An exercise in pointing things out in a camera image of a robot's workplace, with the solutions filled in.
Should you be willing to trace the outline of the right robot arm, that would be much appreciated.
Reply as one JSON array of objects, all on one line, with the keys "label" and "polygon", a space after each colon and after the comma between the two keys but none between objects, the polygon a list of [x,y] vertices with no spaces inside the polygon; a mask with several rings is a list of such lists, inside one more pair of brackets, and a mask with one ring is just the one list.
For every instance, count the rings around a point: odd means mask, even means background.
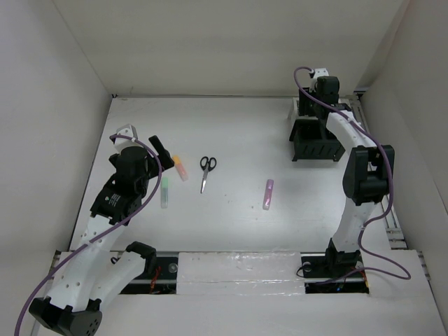
[{"label": "right robot arm", "polygon": [[302,257],[304,278],[333,281],[361,270],[363,234],[376,205],[393,196],[395,151],[364,130],[352,110],[339,101],[340,82],[326,69],[309,70],[311,85],[299,89],[297,119],[290,140],[294,160],[349,159],[342,178],[346,201],[339,226],[324,255]]}]

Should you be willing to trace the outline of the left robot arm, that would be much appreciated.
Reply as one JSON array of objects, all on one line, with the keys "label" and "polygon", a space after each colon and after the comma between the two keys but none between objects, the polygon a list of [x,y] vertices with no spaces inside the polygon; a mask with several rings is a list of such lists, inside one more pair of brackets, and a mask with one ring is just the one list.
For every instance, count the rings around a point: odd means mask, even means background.
[{"label": "left robot arm", "polygon": [[34,291],[23,312],[59,335],[94,335],[104,310],[138,276],[151,276],[156,268],[156,250],[132,242],[110,267],[110,250],[130,221],[152,200],[162,183],[164,171],[174,161],[157,136],[146,145],[136,137],[113,134],[122,146],[109,158],[115,173],[97,195],[87,227],[78,247],[48,274],[51,279],[63,269],[60,280],[45,297]]}]

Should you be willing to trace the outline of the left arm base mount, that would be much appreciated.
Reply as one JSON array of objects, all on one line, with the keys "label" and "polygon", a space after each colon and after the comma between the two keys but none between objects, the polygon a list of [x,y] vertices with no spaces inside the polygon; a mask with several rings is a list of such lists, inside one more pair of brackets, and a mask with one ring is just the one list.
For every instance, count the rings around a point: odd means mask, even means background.
[{"label": "left arm base mount", "polygon": [[171,295],[176,294],[179,269],[178,253],[158,253],[152,246],[134,241],[125,249],[136,252],[146,260],[142,274],[124,287],[122,295]]}]

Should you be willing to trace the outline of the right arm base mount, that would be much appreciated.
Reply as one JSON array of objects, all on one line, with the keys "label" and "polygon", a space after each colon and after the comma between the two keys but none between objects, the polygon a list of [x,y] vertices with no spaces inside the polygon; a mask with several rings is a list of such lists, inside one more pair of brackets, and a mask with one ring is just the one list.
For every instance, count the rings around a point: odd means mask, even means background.
[{"label": "right arm base mount", "polygon": [[304,279],[306,294],[368,294],[368,281],[360,256],[354,261],[331,265],[324,253],[303,253],[296,276]]}]

